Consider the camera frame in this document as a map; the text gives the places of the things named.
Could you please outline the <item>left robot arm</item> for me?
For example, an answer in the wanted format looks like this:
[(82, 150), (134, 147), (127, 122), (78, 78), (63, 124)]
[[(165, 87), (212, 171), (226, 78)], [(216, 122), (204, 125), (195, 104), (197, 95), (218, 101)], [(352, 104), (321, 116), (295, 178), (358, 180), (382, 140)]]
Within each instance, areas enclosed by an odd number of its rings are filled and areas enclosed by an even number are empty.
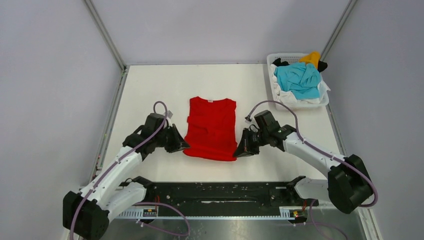
[(128, 135), (114, 160), (79, 192), (69, 191), (62, 201), (62, 225), (86, 240), (99, 240), (109, 224), (131, 205), (152, 204), (155, 192), (143, 183), (130, 182), (118, 190), (125, 177), (157, 148), (175, 153), (190, 148), (175, 124), (165, 115), (150, 113), (143, 125)]

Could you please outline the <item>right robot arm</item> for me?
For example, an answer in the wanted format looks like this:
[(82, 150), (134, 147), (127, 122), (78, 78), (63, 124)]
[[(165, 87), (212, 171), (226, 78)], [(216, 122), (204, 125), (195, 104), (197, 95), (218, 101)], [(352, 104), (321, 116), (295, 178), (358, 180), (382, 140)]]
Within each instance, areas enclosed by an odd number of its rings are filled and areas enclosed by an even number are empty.
[(256, 121), (242, 131), (233, 153), (235, 158), (257, 155), (260, 147), (271, 146), (296, 156), (314, 167), (325, 179), (299, 176), (289, 183), (287, 201), (293, 206), (306, 199), (331, 202), (340, 212), (352, 213), (374, 195), (374, 187), (364, 162), (357, 155), (344, 156), (319, 148), (289, 125), (281, 126), (269, 110), (254, 116)]

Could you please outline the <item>red t shirt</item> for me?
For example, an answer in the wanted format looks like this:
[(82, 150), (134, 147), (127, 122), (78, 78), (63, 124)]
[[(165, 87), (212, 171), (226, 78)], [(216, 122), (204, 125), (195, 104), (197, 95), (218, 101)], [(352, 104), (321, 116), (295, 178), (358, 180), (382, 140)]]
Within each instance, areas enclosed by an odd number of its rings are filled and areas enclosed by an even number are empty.
[(236, 142), (237, 103), (229, 98), (207, 100), (199, 96), (189, 100), (187, 133), (184, 140), (189, 157), (213, 161), (233, 162)]

